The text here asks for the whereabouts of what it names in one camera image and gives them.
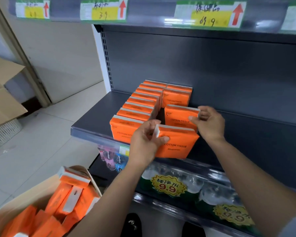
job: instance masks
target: shoe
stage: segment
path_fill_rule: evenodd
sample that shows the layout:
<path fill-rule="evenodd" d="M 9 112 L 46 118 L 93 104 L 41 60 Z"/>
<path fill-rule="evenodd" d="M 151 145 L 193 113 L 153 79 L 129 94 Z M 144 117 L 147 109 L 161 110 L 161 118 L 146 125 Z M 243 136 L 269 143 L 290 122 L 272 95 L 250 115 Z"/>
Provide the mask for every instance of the shoe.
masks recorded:
<path fill-rule="evenodd" d="M 121 237 L 142 237 L 141 221 L 136 213 L 126 216 Z"/>
<path fill-rule="evenodd" d="M 205 231 L 202 227 L 185 222 L 182 228 L 182 237 L 206 237 Z"/>

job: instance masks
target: white wicker basket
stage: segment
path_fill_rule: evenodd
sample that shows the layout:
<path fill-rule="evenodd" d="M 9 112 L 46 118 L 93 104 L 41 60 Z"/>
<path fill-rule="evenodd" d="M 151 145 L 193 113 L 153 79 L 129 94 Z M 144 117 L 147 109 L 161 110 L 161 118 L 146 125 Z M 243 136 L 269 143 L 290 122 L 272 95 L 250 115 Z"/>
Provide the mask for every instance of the white wicker basket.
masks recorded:
<path fill-rule="evenodd" d="M 0 126 L 0 146 L 22 130 L 21 123 L 14 119 Z"/>

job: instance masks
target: cardboard box flap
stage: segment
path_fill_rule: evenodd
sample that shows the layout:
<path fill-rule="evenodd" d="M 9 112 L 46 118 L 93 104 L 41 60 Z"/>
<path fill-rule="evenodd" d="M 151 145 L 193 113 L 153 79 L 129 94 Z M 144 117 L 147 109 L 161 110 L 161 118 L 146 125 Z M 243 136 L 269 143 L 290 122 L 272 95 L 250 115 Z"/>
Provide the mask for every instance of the cardboard box flap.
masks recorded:
<path fill-rule="evenodd" d="M 0 89 L 4 84 L 23 70 L 25 66 L 0 58 Z"/>
<path fill-rule="evenodd" d="M 0 125 L 26 112 L 27 110 L 6 89 L 0 89 Z"/>
<path fill-rule="evenodd" d="M 76 171 L 82 171 L 88 174 L 90 177 L 89 171 L 83 166 L 72 166 L 70 167 Z M 38 209 L 45 209 L 48 200 L 55 192 L 60 181 L 58 175 L 53 175 L 49 179 L 41 182 L 40 184 L 34 186 L 18 197 L 14 198 L 10 202 L 6 203 L 3 207 L 0 208 L 0 234 L 4 226 L 19 213 L 21 213 L 26 207 L 30 204 L 34 205 Z M 97 190 L 99 196 L 102 196 L 99 188 L 97 187 L 95 181 L 91 177 L 91 183 Z"/>

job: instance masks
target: yellow starburst sign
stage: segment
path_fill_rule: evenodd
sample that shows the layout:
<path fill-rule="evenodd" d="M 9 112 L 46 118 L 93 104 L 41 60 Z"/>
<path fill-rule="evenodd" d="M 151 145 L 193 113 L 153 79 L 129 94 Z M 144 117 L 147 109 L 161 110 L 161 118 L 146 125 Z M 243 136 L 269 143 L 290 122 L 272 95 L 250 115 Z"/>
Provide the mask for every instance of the yellow starburst sign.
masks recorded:
<path fill-rule="evenodd" d="M 242 206 L 219 204 L 214 207 L 214 213 L 222 220 L 227 220 L 236 225 L 254 225 L 247 210 Z"/>
<path fill-rule="evenodd" d="M 171 196 L 180 196 L 186 191 L 186 186 L 176 177 L 170 175 L 156 175 L 151 179 L 154 189 L 158 192 L 163 192 Z"/>

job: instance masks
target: red up arrow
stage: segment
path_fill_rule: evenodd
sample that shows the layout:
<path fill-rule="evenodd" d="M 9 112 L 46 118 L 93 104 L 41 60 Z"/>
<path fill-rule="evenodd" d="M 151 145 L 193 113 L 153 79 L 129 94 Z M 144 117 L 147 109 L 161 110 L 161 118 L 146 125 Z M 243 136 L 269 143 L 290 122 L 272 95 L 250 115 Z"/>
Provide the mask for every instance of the red up arrow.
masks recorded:
<path fill-rule="evenodd" d="M 235 26 L 235 25 L 237 25 L 237 23 L 238 23 L 238 19 L 239 19 L 239 15 L 240 15 L 240 13 L 243 13 L 243 10 L 242 10 L 242 6 L 241 6 L 241 4 L 239 4 L 239 5 L 235 8 L 235 10 L 233 10 L 233 13 L 234 13 L 234 20 L 233 20 L 233 22 L 232 22 L 232 25 Z"/>
<path fill-rule="evenodd" d="M 124 8 L 126 8 L 126 5 L 125 5 L 125 2 L 124 2 L 124 0 L 123 0 L 122 3 L 120 4 L 120 9 L 121 9 L 121 12 L 120 12 L 120 18 L 123 18 L 123 15 L 124 15 Z"/>
<path fill-rule="evenodd" d="M 47 9 L 49 8 L 47 2 L 45 2 L 44 10 L 45 10 L 45 17 L 47 17 Z"/>

